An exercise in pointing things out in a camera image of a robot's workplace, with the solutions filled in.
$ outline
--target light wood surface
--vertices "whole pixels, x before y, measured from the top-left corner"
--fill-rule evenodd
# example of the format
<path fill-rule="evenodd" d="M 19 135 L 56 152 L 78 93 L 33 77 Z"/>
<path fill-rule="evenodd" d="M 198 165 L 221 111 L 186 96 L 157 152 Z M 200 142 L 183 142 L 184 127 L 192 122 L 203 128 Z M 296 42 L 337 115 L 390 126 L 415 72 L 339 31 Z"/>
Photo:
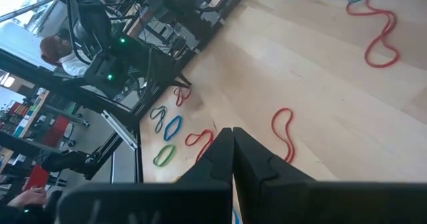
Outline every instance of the light wood surface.
<path fill-rule="evenodd" d="M 286 147 L 270 129 L 281 107 L 294 110 L 292 165 L 313 178 L 427 181 L 427 0 L 371 3 L 398 16 L 389 40 L 402 58 L 391 68 L 364 61 L 385 17 L 349 16 L 345 0 L 244 0 L 185 69 L 191 97 L 176 107 L 170 88 L 155 105 L 168 108 L 164 125 L 183 117 L 166 167 L 152 164 L 165 145 L 163 131 L 154 133 L 157 120 L 141 120 L 145 181 L 185 173 L 202 146 L 185 146 L 185 137 L 213 122 L 217 130 L 243 127 L 284 157 Z M 379 47 L 372 57 L 385 62 L 392 54 Z"/>
<path fill-rule="evenodd" d="M 34 121 L 34 118 L 37 116 L 38 112 L 40 111 L 41 107 L 43 106 L 44 102 L 46 101 L 46 98 L 48 95 L 49 95 L 49 91 L 46 91 L 42 95 L 39 104 L 35 107 L 33 114 L 31 114 L 31 116 L 28 118 L 28 120 L 27 120 L 28 122 L 27 122 L 26 126 L 24 126 L 24 129 L 22 130 L 21 134 L 19 134 L 18 138 L 23 138 L 25 136 L 25 134 L 27 134 L 29 128 L 31 127 L 32 122 Z M 4 155 L 5 157 L 3 158 L 1 165 L 0 165 L 0 174 L 3 172 L 7 163 L 12 158 L 13 151 L 4 148 L 1 151 L 1 154 Z"/>

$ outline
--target person's hand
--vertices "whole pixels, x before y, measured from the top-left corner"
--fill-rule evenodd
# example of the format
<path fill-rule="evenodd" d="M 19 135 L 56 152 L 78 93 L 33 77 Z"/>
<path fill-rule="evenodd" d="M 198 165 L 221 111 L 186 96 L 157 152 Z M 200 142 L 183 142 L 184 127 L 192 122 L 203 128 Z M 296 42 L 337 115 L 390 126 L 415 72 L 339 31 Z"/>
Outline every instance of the person's hand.
<path fill-rule="evenodd" d="M 44 205 L 46 201 L 46 191 L 44 188 L 39 187 L 22 192 L 7 205 L 11 207 L 24 207 L 28 204 Z"/>

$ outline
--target red rubber band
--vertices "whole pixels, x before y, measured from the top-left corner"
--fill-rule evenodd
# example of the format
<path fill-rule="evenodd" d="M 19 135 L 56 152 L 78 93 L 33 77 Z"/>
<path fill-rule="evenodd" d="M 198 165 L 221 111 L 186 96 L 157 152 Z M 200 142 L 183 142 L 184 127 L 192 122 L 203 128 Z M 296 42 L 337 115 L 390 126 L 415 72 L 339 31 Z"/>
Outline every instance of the red rubber band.
<path fill-rule="evenodd" d="M 195 145 L 203 136 L 209 134 L 209 140 L 207 140 L 206 144 L 201 148 L 200 152 L 197 154 L 197 157 L 195 159 L 195 162 L 199 161 L 200 157 L 205 153 L 206 149 L 212 144 L 214 141 L 214 133 L 209 130 L 205 129 L 200 134 L 189 134 L 187 138 L 185 138 L 184 144 L 188 147 Z M 193 142 L 189 143 L 190 137 L 197 137 Z"/>
<path fill-rule="evenodd" d="M 182 103 L 186 99 L 188 99 L 189 95 L 191 94 L 191 89 L 189 90 L 187 95 L 184 95 L 182 89 L 183 89 L 182 87 L 177 87 L 175 88 L 175 90 L 173 90 L 173 94 L 177 96 L 176 103 L 175 103 L 177 107 L 181 107 Z"/>
<path fill-rule="evenodd" d="M 290 117 L 289 117 L 288 121 L 286 121 L 286 124 L 285 124 L 286 139 L 288 139 L 288 140 L 281 137 L 279 135 L 279 133 L 276 131 L 276 128 L 274 127 L 274 123 L 276 122 L 276 119 L 278 118 L 278 116 L 285 111 L 290 112 Z M 289 124 L 291 123 L 293 118 L 294 118 L 294 112 L 292 112 L 291 109 L 285 107 L 285 108 L 280 109 L 279 111 L 277 111 L 274 114 L 274 116 L 272 118 L 272 122 L 271 122 L 272 130 L 273 130 L 274 134 L 280 140 L 282 140 L 286 143 L 286 147 L 288 148 L 288 154 L 286 154 L 286 157 L 284 158 L 284 160 L 289 164 L 294 160 L 294 157 L 295 157 L 295 146 L 294 146 L 294 143 L 292 142 L 291 136 L 289 134 Z"/>
<path fill-rule="evenodd" d="M 377 36 L 372 42 L 371 44 L 369 44 L 368 48 L 365 51 L 365 61 L 366 63 L 374 68 L 385 68 L 385 67 L 389 67 L 393 64 L 395 64 L 399 58 L 400 58 L 400 53 L 399 51 L 394 48 L 393 46 L 391 46 L 390 44 L 387 43 L 386 39 L 387 36 L 389 34 L 391 34 L 391 32 L 393 32 L 394 28 L 396 28 L 396 25 L 398 23 L 398 19 L 397 16 L 394 12 L 392 11 L 388 11 L 388 10 L 381 10 L 381 9 L 377 9 L 377 8 L 373 8 L 369 5 L 369 0 L 365 0 L 366 2 L 366 6 L 367 8 L 369 8 L 369 10 L 371 10 L 370 12 L 365 12 L 365 13 L 355 13 L 352 12 L 350 10 L 350 6 L 352 5 L 352 3 L 348 3 L 347 7 L 346 7 L 346 11 L 349 15 L 353 15 L 353 16 L 371 16 L 371 15 L 386 15 L 387 16 L 387 23 L 386 26 L 382 29 L 381 34 L 379 36 Z M 395 56 L 394 58 L 385 63 L 385 64 L 375 64 L 373 62 L 371 62 L 369 60 L 369 55 L 372 52 L 372 49 L 374 48 L 374 46 L 381 41 L 382 44 L 389 50 L 393 51 Z"/>

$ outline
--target floor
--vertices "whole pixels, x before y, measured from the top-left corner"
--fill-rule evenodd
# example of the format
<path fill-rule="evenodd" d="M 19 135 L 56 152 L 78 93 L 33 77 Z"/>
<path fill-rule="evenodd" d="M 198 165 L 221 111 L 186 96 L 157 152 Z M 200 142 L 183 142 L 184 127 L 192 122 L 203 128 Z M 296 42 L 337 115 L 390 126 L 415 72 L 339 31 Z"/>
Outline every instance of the floor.
<path fill-rule="evenodd" d="M 165 145 L 157 122 L 141 120 L 143 168 L 147 182 L 170 182 L 195 161 L 201 143 L 186 147 L 190 133 L 243 127 L 280 157 L 286 146 L 270 129 L 282 107 L 294 112 L 290 133 L 296 145 L 292 165 L 319 180 L 427 181 L 427 0 L 371 0 L 398 16 L 388 39 L 401 60 L 386 69 L 364 61 L 368 44 L 385 17 L 352 17 L 346 0 L 244 0 L 200 55 L 185 69 L 191 95 L 175 106 L 173 89 L 156 106 L 166 105 L 165 123 L 183 117 L 169 165 L 152 160 Z M 363 4 L 353 6 L 363 9 Z M 371 58 L 387 62 L 393 54 L 377 47 Z M 94 149 L 111 129 L 90 113 L 79 149 Z M 283 131 L 288 117 L 277 126 Z M 133 155 L 116 153 L 116 179 L 133 180 Z M 94 178 L 108 181 L 109 163 Z M 83 181 L 76 179 L 74 185 Z"/>

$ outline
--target green rubber band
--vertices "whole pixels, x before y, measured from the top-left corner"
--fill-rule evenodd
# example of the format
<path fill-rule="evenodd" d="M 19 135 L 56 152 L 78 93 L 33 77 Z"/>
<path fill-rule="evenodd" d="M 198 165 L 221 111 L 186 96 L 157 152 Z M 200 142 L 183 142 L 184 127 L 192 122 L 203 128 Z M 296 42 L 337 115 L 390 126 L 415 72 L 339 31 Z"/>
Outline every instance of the green rubber band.
<path fill-rule="evenodd" d="M 163 155 L 163 153 L 168 150 L 171 149 L 169 154 L 167 155 L 167 157 L 165 158 L 165 160 L 161 163 L 159 163 L 159 159 L 160 157 Z M 166 166 L 172 159 L 172 157 L 175 155 L 175 150 L 176 150 L 176 146 L 175 145 L 166 145 L 164 146 L 159 153 L 157 154 L 157 156 L 154 157 L 153 159 L 153 164 L 158 166 L 158 167 L 164 167 Z"/>

